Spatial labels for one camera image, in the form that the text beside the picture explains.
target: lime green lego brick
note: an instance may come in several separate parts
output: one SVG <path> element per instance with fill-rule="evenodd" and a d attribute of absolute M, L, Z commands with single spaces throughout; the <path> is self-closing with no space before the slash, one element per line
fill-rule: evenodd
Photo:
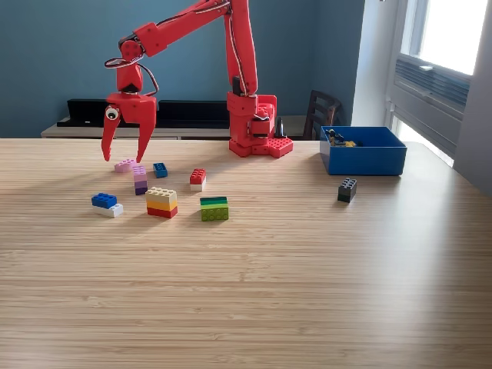
<path fill-rule="evenodd" d="M 201 205 L 210 205 L 210 204 L 227 204 L 228 198 L 201 198 Z"/>
<path fill-rule="evenodd" d="M 202 209 L 201 220 L 202 221 L 226 221 L 229 219 L 229 209 Z"/>
<path fill-rule="evenodd" d="M 210 204 L 210 205 L 202 205 L 201 210 L 208 209 L 229 209 L 229 204 Z"/>

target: googly eye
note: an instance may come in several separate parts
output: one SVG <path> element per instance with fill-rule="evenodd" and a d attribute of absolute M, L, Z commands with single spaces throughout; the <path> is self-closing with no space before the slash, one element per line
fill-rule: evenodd
<path fill-rule="evenodd" d="M 118 119 L 119 116 L 120 116 L 120 111 L 118 109 L 115 109 L 111 106 L 108 107 L 108 109 L 106 109 L 106 118 L 109 119 L 110 121 L 114 121 Z"/>

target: chair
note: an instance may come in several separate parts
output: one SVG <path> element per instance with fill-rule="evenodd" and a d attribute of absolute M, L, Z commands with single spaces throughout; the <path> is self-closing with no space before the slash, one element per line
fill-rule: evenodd
<path fill-rule="evenodd" d="M 332 98 L 321 91 L 313 90 L 309 99 L 309 108 L 304 125 L 302 139 L 305 141 L 313 140 L 313 129 L 316 132 L 316 141 L 320 139 L 321 126 L 333 125 L 341 103 L 336 98 Z"/>

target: blue plastic bin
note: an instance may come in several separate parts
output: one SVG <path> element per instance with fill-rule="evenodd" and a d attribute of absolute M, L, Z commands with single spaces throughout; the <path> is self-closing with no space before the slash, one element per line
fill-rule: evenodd
<path fill-rule="evenodd" d="M 331 146 L 330 129 L 363 147 Z M 407 147 L 386 127 L 321 127 L 320 153 L 330 175 L 402 175 Z"/>

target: red lego baseplate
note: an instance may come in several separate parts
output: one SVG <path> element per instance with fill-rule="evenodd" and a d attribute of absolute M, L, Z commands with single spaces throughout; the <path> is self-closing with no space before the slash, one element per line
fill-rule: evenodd
<path fill-rule="evenodd" d="M 249 155 L 270 155 L 273 158 L 281 158 L 294 150 L 294 142 L 290 138 L 269 138 L 266 145 L 243 148 L 236 141 L 230 140 L 229 149 L 242 158 Z"/>
<path fill-rule="evenodd" d="M 294 150 L 294 142 L 290 138 L 269 138 L 270 155 L 274 158 L 281 158 Z"/>
<path fill-rule="evenodd" d="M 191 173 L 190 185 L 201 185 L 207 176 L 207 172 L 204 169 L 195 169 Z"/>

